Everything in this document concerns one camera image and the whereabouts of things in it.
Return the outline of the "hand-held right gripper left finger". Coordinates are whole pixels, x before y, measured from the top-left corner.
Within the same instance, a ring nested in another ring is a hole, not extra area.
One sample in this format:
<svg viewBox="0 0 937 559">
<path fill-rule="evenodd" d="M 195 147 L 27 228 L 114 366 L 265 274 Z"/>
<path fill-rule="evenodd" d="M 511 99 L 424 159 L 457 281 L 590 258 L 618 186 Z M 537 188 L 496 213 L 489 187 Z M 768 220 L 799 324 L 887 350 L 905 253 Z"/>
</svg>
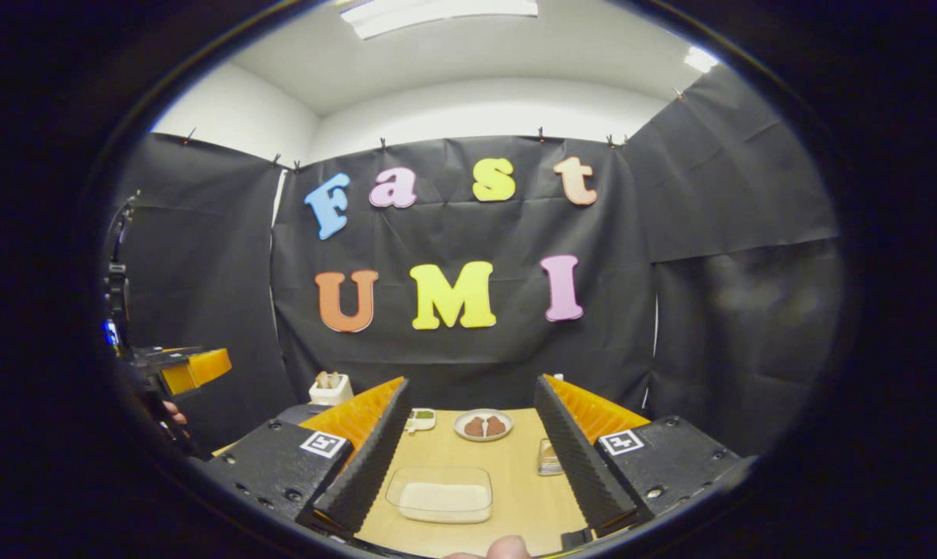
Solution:
<svg viewBox="0 0 937 559">
<path fill-rule="evenodd" d="M 273 418 L 206 461 L 205 473 L 263 512 L 352 536 L 411 413 L 408 385 L 394 378 L 303 422 Z"/>
</svg>

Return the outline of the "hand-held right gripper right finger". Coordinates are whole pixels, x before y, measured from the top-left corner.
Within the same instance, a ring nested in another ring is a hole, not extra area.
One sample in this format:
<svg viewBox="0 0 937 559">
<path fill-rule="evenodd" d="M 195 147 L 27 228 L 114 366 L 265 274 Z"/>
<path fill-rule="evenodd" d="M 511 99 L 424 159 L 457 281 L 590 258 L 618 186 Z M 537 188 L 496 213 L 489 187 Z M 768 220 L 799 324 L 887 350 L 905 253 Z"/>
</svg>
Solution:
<svg viewBox="0 0 937 559">
<path fill-rule="evenodd" d="M 596 536 L 681 512 L 737 484 L 755 462 L 687 418 L 650 421 L 549 375 L 536 382 L 533 406 Z"/>
</svg>

